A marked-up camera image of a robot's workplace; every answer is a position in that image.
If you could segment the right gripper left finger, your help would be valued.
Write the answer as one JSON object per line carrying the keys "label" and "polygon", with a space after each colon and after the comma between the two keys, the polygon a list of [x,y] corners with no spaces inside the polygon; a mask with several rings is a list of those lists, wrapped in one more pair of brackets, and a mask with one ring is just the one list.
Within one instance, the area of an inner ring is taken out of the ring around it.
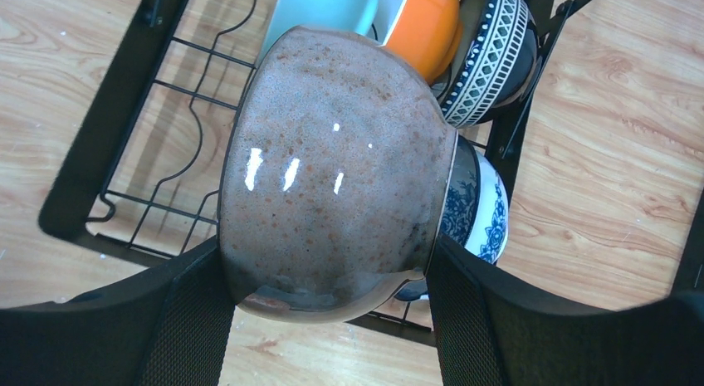
{"label": "right gripper left finger", "polygon": [[215,239],[64,302],[1,312],[4,385],[215,385],[235,310]]}

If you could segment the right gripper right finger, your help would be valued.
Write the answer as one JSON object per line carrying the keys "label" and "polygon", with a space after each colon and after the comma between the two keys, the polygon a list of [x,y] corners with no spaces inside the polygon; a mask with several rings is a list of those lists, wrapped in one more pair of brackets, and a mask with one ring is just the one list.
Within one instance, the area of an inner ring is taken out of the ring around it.
{"label": "right gripper right finger", "polygon": [[610,311],[437,239],[427,274],[446,385],[700,385],[703,294]]}

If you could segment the blue floral bowl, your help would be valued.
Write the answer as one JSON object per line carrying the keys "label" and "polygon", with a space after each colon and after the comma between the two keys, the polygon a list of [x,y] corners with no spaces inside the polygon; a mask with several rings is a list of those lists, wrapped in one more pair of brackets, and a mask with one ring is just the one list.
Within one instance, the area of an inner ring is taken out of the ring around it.
{"label": "blue floral bowl", "polygon": [[494,265],[508,241],[508,209],[501,176],[479,150],[460,136],[441,232]]}

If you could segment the black wire dish rack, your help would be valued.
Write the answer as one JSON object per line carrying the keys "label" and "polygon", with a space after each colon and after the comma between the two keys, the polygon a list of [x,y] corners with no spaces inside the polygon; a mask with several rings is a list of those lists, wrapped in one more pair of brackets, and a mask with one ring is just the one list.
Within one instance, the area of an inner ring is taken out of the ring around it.
{"label": "black wire dish rack", "polygon": [[[197,38],[180,38],[178,26],[188,15],[190,1],[141,1],[40,211],[44,232],[143,265],[145,270],[203,243],[187,246],[175,255],[135,240],[94,235],[87,230],[90,223],[109,222],[115,217],[119,194],[110,185],[141,126],[151,125],[161,138],[170,125],[188,124],[201,131],[204,115],[193,109],[196,104],[215,109],[219,117],[237,117],[257,67],[220,51],[218,41],[205,46]],[[179,171],[160,179],[149,198],[130,195],[130,201],[142,207],[142,218],[159,210],[193,223],[205,222],[216,228],[209,239],[218,245],[218,209],[203,217],[159,201],[163,186],[180,181],[198,162],[205,145],[205,135],[200,132],[193,140],[191,157],[183,160]],[[218,253],[222,263],[219,245]],[[223,263],[222,272],[233,299]],[[374,310],[349,321],[380,330],[385,318],[376,316]]]}

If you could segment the brown cream glazed bowl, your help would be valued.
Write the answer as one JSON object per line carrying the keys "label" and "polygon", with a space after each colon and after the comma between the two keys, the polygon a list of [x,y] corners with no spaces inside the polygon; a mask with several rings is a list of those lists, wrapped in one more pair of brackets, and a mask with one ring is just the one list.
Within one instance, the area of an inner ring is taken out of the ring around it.
{"label": "brown cream glazed bowl", "polygon": [[237,307],[347,321],[421,280],[457,141],[426,81],[377,42],[285,32],[249,85],[223,165],[218,245]]}

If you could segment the black cream patterned bowl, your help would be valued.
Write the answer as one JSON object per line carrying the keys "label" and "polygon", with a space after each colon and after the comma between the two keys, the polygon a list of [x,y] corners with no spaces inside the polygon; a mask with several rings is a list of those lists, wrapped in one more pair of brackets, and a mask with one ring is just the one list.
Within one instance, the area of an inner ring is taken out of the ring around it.
{"label": "black cream patterned bowl", "polygon": [[524,0],[460,0],[464,27],[438,97],[456,128],[486,123],[525,99],[540,64],[535,21]]}

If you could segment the white orange bowl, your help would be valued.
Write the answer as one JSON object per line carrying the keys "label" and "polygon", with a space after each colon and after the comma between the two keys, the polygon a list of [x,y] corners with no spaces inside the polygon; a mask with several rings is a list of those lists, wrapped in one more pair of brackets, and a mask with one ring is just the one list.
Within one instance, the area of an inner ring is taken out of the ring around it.
{"label": "white orange bowl", "polygon": [[377,41],[432,83],[457,49],[459,9],[460,0],[379,0]]}

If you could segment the pale green bowl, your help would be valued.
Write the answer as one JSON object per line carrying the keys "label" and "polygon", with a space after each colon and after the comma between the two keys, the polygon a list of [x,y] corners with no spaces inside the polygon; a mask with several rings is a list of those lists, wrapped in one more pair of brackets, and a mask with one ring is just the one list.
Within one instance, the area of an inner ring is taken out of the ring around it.
{"label": "pale green bowl", "polygon": [[281,35],[296,26],[365,35],[378,5],[379,0],[277,0],[257,63]]}

